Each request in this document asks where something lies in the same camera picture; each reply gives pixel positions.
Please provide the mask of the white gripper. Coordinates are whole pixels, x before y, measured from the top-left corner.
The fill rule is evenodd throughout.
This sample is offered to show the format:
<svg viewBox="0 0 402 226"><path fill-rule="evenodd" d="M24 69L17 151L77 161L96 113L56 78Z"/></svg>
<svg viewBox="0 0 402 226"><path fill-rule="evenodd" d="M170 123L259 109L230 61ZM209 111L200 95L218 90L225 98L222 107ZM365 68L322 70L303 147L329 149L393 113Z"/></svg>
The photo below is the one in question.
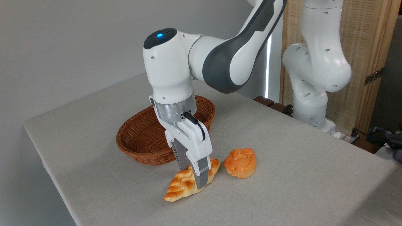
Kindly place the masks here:
<svg viewBox="0 0 402 226"><path fill-rule="evenodd" d="M172 148L180 170L192 166L197 189L202 189L207 185L211 168L212 146L206 126L195 118L195 96L168 105L157 103L153 96L149 101L165 129L168 146Z"/></svg>

